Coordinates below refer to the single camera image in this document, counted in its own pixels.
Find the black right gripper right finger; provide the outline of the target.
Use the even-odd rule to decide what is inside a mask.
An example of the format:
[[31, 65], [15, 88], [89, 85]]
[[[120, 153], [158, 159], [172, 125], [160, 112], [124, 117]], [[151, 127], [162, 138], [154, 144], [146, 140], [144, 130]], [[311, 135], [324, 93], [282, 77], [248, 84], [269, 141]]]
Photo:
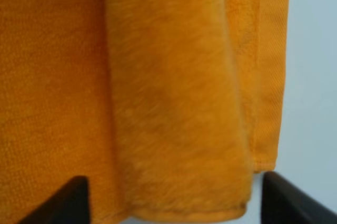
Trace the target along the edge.
[[263, 223], [336, 223], [336, 213], [278, 173], [266, 172], [263, 176]]

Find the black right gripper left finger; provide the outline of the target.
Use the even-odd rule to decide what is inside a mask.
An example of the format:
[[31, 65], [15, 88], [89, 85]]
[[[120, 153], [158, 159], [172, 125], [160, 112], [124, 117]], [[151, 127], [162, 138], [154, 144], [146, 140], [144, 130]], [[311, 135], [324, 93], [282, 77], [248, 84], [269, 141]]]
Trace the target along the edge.
[[88, 178], [85, 176], [71, 178], [19, 223], [89, 223]]

